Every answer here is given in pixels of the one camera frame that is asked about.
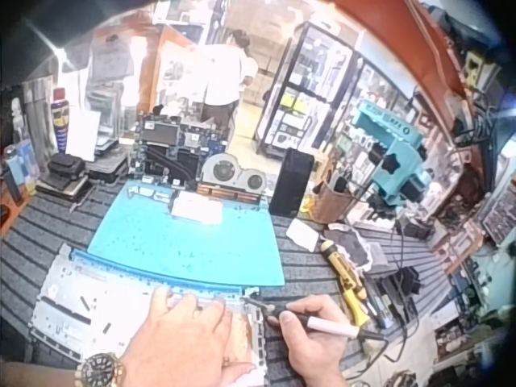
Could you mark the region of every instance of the tool holder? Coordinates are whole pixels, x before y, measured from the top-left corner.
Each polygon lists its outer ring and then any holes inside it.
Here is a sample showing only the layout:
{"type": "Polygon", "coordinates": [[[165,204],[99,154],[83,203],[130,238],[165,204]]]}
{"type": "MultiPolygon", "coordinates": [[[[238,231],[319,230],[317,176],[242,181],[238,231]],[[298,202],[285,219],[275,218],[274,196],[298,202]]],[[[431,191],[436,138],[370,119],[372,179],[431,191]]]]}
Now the tool holder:
{"type": "Polygon", "coordinates": [[[324,181],[309,214],[314,222],[333,223],[344,214],[354,201],[355,197],[348,189],[343,193],[335,192],[324,181]]]}

